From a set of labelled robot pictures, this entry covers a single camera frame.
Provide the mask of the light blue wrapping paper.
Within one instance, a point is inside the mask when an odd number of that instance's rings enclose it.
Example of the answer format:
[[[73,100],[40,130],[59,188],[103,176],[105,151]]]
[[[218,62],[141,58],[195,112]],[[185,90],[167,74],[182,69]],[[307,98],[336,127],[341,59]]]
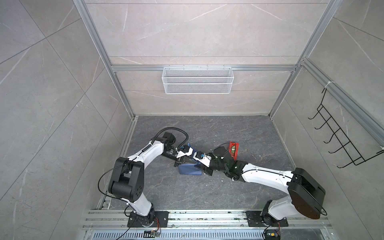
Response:
[[[188,164],[180,165],[179,167],[177,167],[179,174],[191,175],[191,176],[201,176],[203,174],[202,170],[200,168],[198,168],[198,166],[200,165],[200,162],[193,159],[194,153],[197,152],[195,149],[193,149],[193,150],[194,150],[194,152],[193,152],[193,155],[191,157],[185,156],[185,157],[180,158],[181,162],[185,162]]]

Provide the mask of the red tape dispenser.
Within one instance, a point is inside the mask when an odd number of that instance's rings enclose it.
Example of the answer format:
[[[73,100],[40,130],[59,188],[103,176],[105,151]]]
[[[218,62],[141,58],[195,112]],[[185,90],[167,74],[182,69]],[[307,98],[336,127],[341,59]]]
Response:
[[[237,160],[238,150],[239,150],[239,143],[236,143],[236,142],[229,143],[229,153],[231,154],[232,158],[235,161]]]

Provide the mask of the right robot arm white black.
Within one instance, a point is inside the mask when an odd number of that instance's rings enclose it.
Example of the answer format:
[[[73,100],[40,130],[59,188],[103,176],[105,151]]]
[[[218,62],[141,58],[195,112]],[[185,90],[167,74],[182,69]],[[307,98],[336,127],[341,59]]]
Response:
[[[197,152],[194,159],[208,174],[223,172],[228,178],[244,183],[255,183],[277,189],[286,194],[279,200],[269,200],[261,213],[264,224],[276,226],[285,218],[302,215],[317,220],[327,212],[323,208],[325,189],[304,169],[280,171],[235,160],[225,147],[212,153]]]

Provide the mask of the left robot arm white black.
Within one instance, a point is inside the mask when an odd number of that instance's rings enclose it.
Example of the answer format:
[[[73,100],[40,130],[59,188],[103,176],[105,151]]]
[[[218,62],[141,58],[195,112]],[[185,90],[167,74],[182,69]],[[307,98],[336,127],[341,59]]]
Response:
[[[169,133],[169,130],[178,131],[185,136],[185,139],[176,148],[173,146],[176,137]],[[128,158],[118,158],[112,169],[108,193],[114,198],[126,202],[136,215],[149,218],[154,210],[153,204],[147,200],[143,193],[145,169],[155,158],[161,155],[176,160],[177,154],[188,139],[189,135],[181,129],[164,128],[136,154]]]

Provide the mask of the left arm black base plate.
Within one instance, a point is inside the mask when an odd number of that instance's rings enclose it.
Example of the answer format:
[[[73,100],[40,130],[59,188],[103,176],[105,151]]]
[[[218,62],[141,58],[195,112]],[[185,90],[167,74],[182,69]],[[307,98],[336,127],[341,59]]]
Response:
[[[156,211],[149,212],[149,215],[144,217],[131,212],[128,218],[127,227],[131,228],[165,228],[168,225],[169,212],[167,211]]]

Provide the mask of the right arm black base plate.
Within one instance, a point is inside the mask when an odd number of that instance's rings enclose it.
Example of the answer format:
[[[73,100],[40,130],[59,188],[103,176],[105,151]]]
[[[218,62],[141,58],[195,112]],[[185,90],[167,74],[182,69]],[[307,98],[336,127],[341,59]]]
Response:
[[[286,218],[282,220],[274,219],[270,214],[262,211],[245,211],[249,227],[288,227]]]

